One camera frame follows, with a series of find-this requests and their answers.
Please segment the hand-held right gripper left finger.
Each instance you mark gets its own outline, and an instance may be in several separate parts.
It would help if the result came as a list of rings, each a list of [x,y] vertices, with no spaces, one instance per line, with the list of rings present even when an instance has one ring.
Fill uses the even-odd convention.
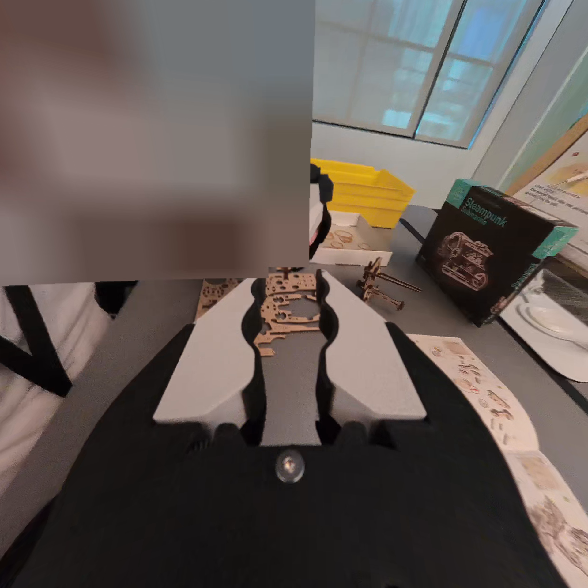
[[[247,445],[261,444],[267,397],[261,354],[264,278],[246,278],[194,328],[153,414],[158,424],[197,423],[207,434],[237,427]]]

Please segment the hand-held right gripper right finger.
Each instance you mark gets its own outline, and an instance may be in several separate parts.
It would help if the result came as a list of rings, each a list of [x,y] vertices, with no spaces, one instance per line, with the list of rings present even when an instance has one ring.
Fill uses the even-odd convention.
[[[384,422],[422,422],[427,413],[386,320],[326,270],[316,273],[319,352],[317,419],[322,445],[349,423],[370,435]]]

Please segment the partly built wooden model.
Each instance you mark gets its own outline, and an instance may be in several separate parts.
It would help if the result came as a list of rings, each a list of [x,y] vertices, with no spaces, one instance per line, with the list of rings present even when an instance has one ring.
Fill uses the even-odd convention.
[[[382,270],[382,262],[383,259],[380,256],[377,257],[375,260],[370,261],[364,267],[363,278],[357,281],[356,286],[361,289],[362,300],[364,302],[367,303],[374,298],[380,298],[383,301],[393,305],[397,311],[401,311],[405,306],[404,301],[396,300],[383,293],[380,290],[377,281],[381,280],[387,283],[392,283],[393,285],[400,286],[401,288],[405,288],[416,293],[422,292],[422,289],[411,283],[405,282],[392,275],[385,273]]]

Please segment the laser-cut wooden parts sheet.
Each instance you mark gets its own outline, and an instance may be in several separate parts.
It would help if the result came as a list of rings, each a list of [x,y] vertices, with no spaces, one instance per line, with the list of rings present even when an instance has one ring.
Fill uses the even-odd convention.
[[[224,278],[217,283],[204,280],[202,283],[195,320],[201,318],[214,305],[231,293],[243,279]],[[312,273],[295,272],[290,268],[280,268],[270,273],[266,280],[266,298],[261,308],[264,327],[254,343],[261,357],[275,356],[271,344],[276,339],[299,332],[319,330],[320,314],[311,318],[294,315],[286,307],[290,302],[306,299],[316,302],[316,276]]]

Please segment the dark model kit box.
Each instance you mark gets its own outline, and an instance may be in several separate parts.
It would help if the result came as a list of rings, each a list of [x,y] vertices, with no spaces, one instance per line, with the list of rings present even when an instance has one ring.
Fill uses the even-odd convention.
[[[492,323],[578,227],[469,179],[456,179],[416,256],[474,326]]]

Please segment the yellow plastic bin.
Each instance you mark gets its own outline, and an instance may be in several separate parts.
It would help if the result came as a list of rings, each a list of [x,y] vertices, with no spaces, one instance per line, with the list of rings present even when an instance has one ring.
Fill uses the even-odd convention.
[[[373,227],[394,229],[416,191],[387,170],[371,166],[311,159],[334,185],[329,212],[362,215]]]

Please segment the pile of rubber bands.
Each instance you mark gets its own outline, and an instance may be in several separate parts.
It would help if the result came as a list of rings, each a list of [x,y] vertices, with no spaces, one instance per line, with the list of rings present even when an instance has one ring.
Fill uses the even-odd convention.
[[[360,251],[372,251],[371,245],[362,240],[361,236],[346,230],[329,231],[323,247],[335,250],[354,249]]]

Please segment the white cardboard tray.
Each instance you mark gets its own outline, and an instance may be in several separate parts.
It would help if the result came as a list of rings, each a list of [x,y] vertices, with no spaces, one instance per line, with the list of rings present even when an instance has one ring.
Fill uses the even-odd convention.
[[[365,266],[379,256],[382,257],[384,265],[390,261],[392,251],[388,241],[376,228],[370,225],[361,214],[332,211],[330,216],[332,218],[330,231],[342,229],[356,233],[361,236],[360,238],[362,238],[362,240],[369,243],[373,250],[335,250],[323,247],[321,244],[311,259],[311,263],[323,265]]]

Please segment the illustrated instruction booklet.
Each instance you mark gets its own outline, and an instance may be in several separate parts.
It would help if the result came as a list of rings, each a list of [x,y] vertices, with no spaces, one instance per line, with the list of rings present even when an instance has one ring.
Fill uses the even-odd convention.
[[[516,396],[457,337],[408,337],[474,407],[503,453],[530,520],[568,587],[587,587],[587,514],[540,452],[533,423]]]

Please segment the person's white shirt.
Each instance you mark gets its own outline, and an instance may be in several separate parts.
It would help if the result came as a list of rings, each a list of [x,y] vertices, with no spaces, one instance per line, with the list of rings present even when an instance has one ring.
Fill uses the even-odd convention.
[[[33,300],[56,355],[74,382],[112,320],[100,308],[93,283],[32,285]],[[1,494],[39,440],[67,391],[55,393],[1,366]]]

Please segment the grid window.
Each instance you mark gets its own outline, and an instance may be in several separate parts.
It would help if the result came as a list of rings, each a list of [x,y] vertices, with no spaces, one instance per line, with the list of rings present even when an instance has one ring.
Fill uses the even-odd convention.
[[[544,1],[317,1],[313,121],[467,149]]]

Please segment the paper sign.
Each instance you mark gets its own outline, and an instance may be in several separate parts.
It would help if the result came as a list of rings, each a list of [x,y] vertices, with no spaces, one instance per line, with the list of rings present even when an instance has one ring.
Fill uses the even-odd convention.
[[[587,115],[515,180],[506,194],[578,227],[558,257],[587,277]]]

